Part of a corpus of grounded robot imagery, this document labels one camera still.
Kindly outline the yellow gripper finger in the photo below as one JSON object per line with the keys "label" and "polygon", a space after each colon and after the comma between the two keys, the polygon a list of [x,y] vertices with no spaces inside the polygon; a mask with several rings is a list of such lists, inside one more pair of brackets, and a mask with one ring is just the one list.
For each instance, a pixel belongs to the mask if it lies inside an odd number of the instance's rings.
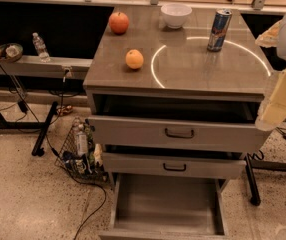
{"label": "yellow gripper finger", "polygon": [[255,121],[257,129],[271,131],[286,119],[286,69],[274,72],[268,79],[264,100]]}
{"label": "yellow gripper finger", "polygon": [[277,21],[256,38],[255,44],[264,48],[276,47],[278,44],[279,30],[280,21]]}

